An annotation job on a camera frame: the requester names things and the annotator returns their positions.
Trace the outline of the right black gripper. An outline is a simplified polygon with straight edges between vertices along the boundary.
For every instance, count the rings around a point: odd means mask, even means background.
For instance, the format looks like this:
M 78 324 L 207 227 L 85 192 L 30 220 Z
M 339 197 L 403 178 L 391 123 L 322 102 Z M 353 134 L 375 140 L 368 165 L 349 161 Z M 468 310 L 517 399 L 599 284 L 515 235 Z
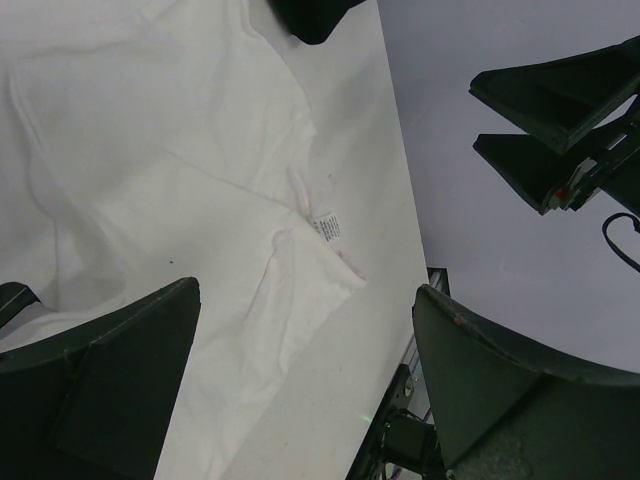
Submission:
M 471 81 L 471 95 L 531 136 L 480 134 L 473 148 L 540 215 L 577 211 L 639 153 L 638 87 L 637 37 L 482 72 Z M 604 125 L 610 140 L 596 151 L 594 140 L 581 141 L 632 95 L 628 110 Z

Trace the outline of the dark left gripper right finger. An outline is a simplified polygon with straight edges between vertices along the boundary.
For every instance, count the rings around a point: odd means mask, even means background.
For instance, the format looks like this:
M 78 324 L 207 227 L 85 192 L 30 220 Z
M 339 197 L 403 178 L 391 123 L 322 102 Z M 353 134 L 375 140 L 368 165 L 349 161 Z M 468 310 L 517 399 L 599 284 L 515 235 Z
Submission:
M 433 301 L 428 397 L 457 479 L 636 479 L 639 376 L 560 352 Z

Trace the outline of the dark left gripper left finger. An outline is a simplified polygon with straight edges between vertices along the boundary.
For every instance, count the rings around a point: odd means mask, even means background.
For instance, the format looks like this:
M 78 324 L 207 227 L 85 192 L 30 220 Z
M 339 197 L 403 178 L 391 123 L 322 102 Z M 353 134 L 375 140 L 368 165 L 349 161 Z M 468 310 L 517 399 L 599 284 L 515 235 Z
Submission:
M 153 478 L 200 309 L 186 277 L 3 352 L 2 478 Z

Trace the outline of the white t-shirt with robot print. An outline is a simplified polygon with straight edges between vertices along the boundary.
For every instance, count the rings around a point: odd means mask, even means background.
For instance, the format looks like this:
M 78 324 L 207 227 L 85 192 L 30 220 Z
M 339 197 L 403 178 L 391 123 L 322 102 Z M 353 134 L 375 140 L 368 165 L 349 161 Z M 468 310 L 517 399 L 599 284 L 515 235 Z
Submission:
M 307 98 L 244 1 L 1 5 L 1 274 L 22 347 L 168 282 L 202 309 L 159 460 L 219 479 L 362 279 L 310 224 Z

